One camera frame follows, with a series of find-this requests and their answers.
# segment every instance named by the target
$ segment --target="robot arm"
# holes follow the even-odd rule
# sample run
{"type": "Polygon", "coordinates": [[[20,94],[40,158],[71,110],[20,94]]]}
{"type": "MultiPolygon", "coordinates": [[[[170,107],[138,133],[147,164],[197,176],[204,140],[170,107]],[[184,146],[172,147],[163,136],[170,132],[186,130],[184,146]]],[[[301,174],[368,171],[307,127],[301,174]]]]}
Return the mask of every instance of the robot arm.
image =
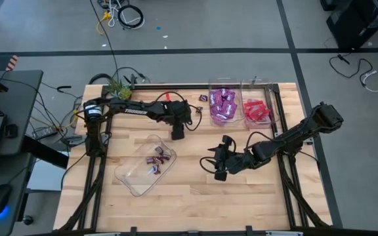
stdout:
{"type": "Polygon", "coordinates": [[[270,162],[277,152],[297,154],[303,142],[322,133],[331,133],[341,127],[343,118],[332,105],[323,102],[313,108],[310,115],[287,132],[269,141],[257,142],[245,149],[244,153],[230,151],[228,148],[235,141],[223,136],[223,144],[210,149],[215,152],[214,161],[208,160],[216,168],[215,179],[225,181],[227,172],[237,174],[247,168],[257,169],[270,162]]]}
{"type": "Polygon", "coordinates": [[[87,127],[85,140],[87,155],[100,156],[106,152],[100,134],[100,126],[118,113],[145,115],[157,122],[163,121],[172,125],[172,140],[184,138],[184,124],[192,124],[191,110],[187,100],[144,103],[119,98],[96,98],[85,102],[84,108],[85,126],[87,127]],[[109,107],[105,114],[103,114],[103,106],[109,107]]]}

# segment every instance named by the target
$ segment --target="wooden table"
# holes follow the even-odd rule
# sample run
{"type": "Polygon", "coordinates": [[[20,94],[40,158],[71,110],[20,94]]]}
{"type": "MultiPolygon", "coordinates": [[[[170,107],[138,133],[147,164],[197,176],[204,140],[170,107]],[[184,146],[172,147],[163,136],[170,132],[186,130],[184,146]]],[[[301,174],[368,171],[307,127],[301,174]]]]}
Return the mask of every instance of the wooden table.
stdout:
{"type": "MultiPolygon", "coordinates": [[[[303,108],[295,83],[281,83],[279,86],[290,128],[304,118],[303,108]]],[[[87,85],[84,101],[99,97],[101,90],[101,85],[87,85]]],[[[161,92],[165,90],[137,90],[133,93],[133,100],[152,101],[161,92]]],[[[190,104],[204,108],[201,125],[194,132],[185,129],[186,137],[183,140],[172,141],[169,125],[156,123],[147,117],[129,114],[114,116],[97,231],[129,232],[132,226],[137,226],[138,231],[243,231],[245,226],[253,226],[254,230],[289,229],[276,157],[257,170],[228,175],[226,182],[214,180],[212,174],[206,173],[199,166],[200,157],[212,156],[213,153],[207,149],[217,146],[223,134],[233,137],[238,145],[237,151],[242,151],[247,137],[254,130],[247,130],[242,124],[226,128],[212,127],[208,103],[198,101],[198,97],[208,91],[177,92],[190,104]],[[133,197],[116,179],[114,170],[126,158],[130,158],[150,134],[158,135],[173,148],[177,160],[147,195],[133,197]]],[[[249,95],[253,98],[263,96],[257,91],[249,95]]],[[[171,99],[178,100],[178,97],[171,94],[171,99]]],[[[193,112],[192,119],[196,124],[199,114],[193,112]]],[[[272,136],[270,128],[262,128],[260,131],[272,136]]],[[[83,121],[78,122],[76,132],[85,134],[83,121]]],[[[256,135],[252,137],[251,144],[260,140],[264,138],[256,135]]],[[[304,146],[303,151],[314,155],[312,146],[304,146]]],[[[74,164],[84,152],[85,146],[73,148],[68,166],[74,164]]],[[[65,224],[82,200],[88,164],[89,159],[84,158],[67,173],[54,223],[55,229],[65,224]]],[[[331,218],[315,160],[299,153],[297,170],[303,196],[322,220],[330,224],[331,218]]],[[[93,178],[97,172],[98,165],[94,168],[93,178]]],[[[296,222],[299,224],[296,200],[291,198],[296,222]]],[[[92,205],[90,203],[87,212],[87,227],[90,226],[92,205]]]]}

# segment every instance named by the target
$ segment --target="red candy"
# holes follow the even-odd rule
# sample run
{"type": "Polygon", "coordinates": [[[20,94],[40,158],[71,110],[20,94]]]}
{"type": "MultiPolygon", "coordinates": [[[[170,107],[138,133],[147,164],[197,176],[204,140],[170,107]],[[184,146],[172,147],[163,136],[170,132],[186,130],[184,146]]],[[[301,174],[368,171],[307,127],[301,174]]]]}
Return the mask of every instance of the red candy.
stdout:
{"type": "Polygon", "coordinates": [[[270,113],[270,110],[260,100],[249,99],[244,104],[244,108],[245,116],[251,121],[262,121],[270,113]]]}

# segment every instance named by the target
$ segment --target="plastic bin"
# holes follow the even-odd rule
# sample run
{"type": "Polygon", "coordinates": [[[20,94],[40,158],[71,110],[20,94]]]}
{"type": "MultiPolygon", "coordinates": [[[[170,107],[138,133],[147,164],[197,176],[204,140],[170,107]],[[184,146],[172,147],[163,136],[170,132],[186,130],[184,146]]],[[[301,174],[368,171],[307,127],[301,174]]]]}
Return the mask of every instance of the plastic bin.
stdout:
{"type": "Polygon", "coordinates": [[[234,78],[210,79],[208,102],[209,102],[209,112],[211,115],[211,118],[210,118],[211,125],[213,125],[214,127],[237,126],[237,125],[240,125],[240,123],[243,121],[244,115],[241,109],[242,94],[240,92],[240,82],[237,79],[234,79],[234,78]],[[237,105],[237,108],[236,108],[236,112],[233,118],[231,119],[224,120],[224,119],[219,118],[213,113],[213,105],[211,104],[211,95],[212,93],[219,91],[221,89],[230,89],[231,91],[235,92],[234,103],[237,105]]]}
{"type": "Polygon", "coordinates": [[[274,101],[272,99],[272,83],[266,83],[266,79],[248,79],[240,83],[242,114],[244,125],[248,129],[269,128],[271,124],[279,121],[280,116],[274,111],[274,101]],[[270,110],[261,120],[256,121],[246,112],[246,103],[250,100],[262,101],[267,109],[270,110]]]}
{"type": "Polygon", "coordinates": [[[129,188],[132,195],[139,197],[148,193],[160,181],[173,166],[176,157],[175,151],[167,147],[159,136],[150,135],[131,157],[124,157],[125,162],[115,168],[115,177],[129,188]],[[148,163],[147,158],[160,156],[156,151],[158,147],[168,154],[170,159],[162,159],[163,163],[148,163]],[[160,173],[154,172],[156,165],[160,173]]]}

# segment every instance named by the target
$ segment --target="black desk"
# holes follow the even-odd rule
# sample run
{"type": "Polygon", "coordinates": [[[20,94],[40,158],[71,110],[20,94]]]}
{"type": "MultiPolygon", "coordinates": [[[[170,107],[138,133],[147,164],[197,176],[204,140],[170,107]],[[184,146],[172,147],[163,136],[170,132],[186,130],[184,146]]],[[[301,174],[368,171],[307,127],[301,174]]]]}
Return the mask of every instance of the black desk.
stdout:
{"type": "Polygon", "coordinates": [[[15,221],[19,217],[23,217],[23,215],[19,215],[19,211],[31,174],[33,160],[33,156],[29,153],[0,157],[0,184],[6,184],[16,173],[27,168],[10,183],[12,192],[8,207],[0,215],[0,235],[10,235],[15,221]]]}
{"type": "MultiPolygon", "coordinates": [[[[11,71],[4,79],[20,81],[39,89],[42,71],[11,71]]],[[[9,88],[0,93],[0,109],[7,115],[7,124],[18,126],[18,137],[0,139],[0,184],[6,184],[13,176],[22,171],[11,183],[12,192],[7,212],[0,215],[0,235],[11,234],[15,221],[21,220],[27,194],[28,179],[31,174],[34,157],[66,168],[68,157],[27,137],[26,129],[36,99],[36,90],[20,83],[1,81],[9,88]]]]}

